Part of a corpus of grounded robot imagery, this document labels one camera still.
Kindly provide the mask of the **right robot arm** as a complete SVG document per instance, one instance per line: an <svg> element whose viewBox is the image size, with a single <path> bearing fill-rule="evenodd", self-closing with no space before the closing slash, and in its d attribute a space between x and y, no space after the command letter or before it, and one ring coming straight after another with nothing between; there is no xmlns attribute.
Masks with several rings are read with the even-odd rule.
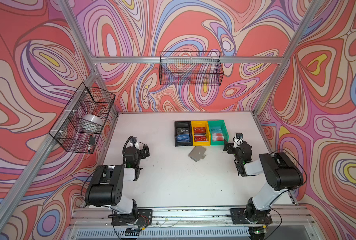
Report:
<svg viewBox="0 0 356 240"><path fill-rule="evenodd" d="M230 209L229 218L235 225L270 224L272 205L282 194L295 190L304 184L301 171L286 153L274 152L260 154L258 160L252 159L252 146L237 133L233 142L224 141L223 150L234 156L234 164L239 176L254 177L264 175L266 183L254 197L250 198L244 209Z"/></svg>

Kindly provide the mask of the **grey leather card holder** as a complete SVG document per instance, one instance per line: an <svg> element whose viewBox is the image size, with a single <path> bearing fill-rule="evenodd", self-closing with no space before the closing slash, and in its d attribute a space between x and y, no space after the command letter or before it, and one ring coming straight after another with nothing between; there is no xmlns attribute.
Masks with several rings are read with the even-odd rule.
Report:
<svg viewBox="0 0 356 240"><path fill-rule="evenodd" d="M206 157L206 148L203 146L195 146L188 154L188 157L195 162L199 162Z"/></svg>

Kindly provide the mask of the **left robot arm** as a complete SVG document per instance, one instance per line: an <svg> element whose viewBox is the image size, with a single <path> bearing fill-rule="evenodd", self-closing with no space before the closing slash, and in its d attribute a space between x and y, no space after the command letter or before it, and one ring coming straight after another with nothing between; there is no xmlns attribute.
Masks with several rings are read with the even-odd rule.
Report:
<svg viewBox="0 0 356 240"><path fill-rule="evenodd" d="M122 148L122 164L96 167L85 193L86 205L106 207L120 216L137 218L138 205L125 196L124 182L139 179L143 169L141 160L149 156L149 146L130 136Z"/></svg>

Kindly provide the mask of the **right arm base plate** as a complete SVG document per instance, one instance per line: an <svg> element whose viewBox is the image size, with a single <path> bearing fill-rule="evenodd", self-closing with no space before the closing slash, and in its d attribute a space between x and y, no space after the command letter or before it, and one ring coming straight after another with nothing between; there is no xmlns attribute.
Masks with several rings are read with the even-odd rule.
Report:
<svg viewBox="0 0 356 240"><path fill-rule="evenodd" d="M247 208L231 208L227 217L232 219L233 224L253 224L253 225L270 225L272 218L270 211L260 211Z"/></svg>

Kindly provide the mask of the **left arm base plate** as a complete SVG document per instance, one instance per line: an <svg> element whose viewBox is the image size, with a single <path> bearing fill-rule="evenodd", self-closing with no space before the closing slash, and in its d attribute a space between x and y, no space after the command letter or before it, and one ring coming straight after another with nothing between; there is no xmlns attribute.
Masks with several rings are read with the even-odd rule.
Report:
<svg viewBox="0 0 356 240"><path fill-rule="evenodd" d="M113 226L138 226L147 227L152 223L153 210L140 209L133 210L132 213L127 215L120 215L116 212L108 216L112 220Z"/></svg>

